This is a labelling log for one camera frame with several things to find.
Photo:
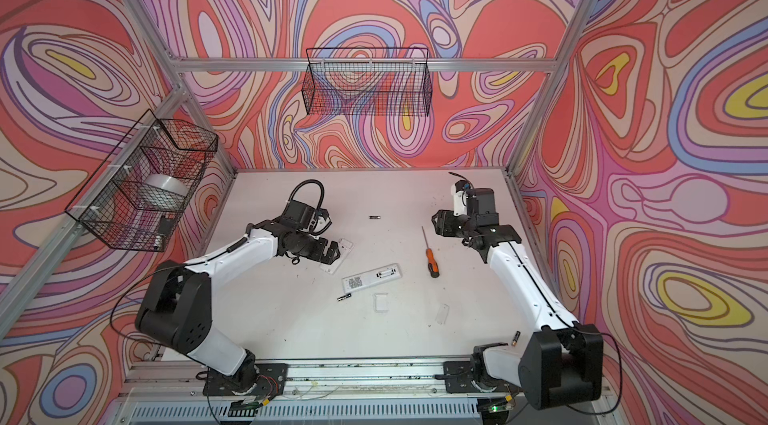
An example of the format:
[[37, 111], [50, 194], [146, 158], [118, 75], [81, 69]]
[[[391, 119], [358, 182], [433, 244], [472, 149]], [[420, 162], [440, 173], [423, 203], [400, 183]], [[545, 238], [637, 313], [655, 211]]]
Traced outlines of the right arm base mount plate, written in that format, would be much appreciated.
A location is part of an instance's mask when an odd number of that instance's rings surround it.
[[434, 378], [444, 383], [449, 394], [505, 393], [515, 396], [521, 389], [510, 382], [492, 378], [469, 360], [449, 360], [442, 363], [442, 371]]

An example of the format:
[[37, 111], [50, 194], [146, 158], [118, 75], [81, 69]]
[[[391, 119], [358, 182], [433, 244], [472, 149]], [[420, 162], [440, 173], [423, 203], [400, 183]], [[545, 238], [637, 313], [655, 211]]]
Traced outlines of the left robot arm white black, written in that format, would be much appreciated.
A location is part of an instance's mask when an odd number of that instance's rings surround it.
[[161, 263], [153, 274], [136, 315], [142, 334], [207, 367], [225, 389], [251, 393], [260, 378], [254, 354], [216, 328], [213, 296], [225, 284], [275, 257], [332, 264], [342, 252], [310, 230], [311, 219], [289, 205], [284, 214], [248, 224], [233, 243], [184, 263]]

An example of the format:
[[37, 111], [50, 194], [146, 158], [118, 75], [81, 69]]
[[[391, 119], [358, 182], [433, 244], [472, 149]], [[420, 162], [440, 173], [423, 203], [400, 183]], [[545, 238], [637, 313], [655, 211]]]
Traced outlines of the white battery cover plate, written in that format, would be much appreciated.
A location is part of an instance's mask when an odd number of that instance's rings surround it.
[[319, 268], [329, 275], [333, 275], [343, 264], [344, 260], [348, 257], [354, 248], [354, 244], [347, 239], [340, 239], [333, 242], [335, 246], [335, 255], [330, 263], [321, 263]]

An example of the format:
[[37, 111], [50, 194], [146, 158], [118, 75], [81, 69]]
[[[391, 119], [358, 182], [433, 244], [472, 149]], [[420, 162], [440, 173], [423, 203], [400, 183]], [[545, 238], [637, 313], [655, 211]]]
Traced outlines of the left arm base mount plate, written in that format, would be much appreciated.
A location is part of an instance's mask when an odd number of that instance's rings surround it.
[[278, 362], [248, 363], [231, 376], [211, 369], [205, 374], [203, 394], [207, 397], [274, 398], [283, 394], [287, 372], [288, 364]]

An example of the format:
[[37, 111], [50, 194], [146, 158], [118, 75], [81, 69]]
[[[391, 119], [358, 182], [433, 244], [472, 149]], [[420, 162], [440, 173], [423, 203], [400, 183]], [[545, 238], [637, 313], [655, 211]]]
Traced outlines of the white remote control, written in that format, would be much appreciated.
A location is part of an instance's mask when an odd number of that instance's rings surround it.
[[402, 272], [397, 263], [384, 267], [369, 270], [345, 277], [342, 280], [343, 291], [345, 294], [353, 294], [358, 291], [376, 287], [384, 283], [399, 280], [402, 278]]

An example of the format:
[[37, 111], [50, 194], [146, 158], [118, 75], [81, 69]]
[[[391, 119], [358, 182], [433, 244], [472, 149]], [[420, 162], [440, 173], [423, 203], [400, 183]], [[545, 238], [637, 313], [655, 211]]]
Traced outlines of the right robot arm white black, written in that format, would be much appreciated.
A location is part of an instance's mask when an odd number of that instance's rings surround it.
[[602, 334], [580, 323], [551, 291], [518, 232], [500, 223], [492, 189], [459, 179], [451, 194], [452, 209], [441, 209], [431, 218], [435, 233], [458, 238], [475, 250], [509, 293], [522, 320], [510, 342], [474, 347], [468, 371], [449, 379], [451, 390], [461, 382], [481, 392], [513, 385], [536, 410], [599, 399]]

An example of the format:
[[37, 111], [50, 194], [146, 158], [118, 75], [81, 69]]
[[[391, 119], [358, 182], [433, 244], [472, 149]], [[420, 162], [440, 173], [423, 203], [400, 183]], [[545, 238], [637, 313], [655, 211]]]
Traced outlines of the orange handled screwdriver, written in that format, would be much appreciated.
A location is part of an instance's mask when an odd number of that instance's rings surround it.
[[434, 252], [428, 243], [425, 229], [422, 229], [422, 235], [425, 242], [425, 253], [426, 253], [427, 266], [428, 266], [430, 276], [432, 278], [439, 278], [440, 277], [439, 265], [435, 258]]

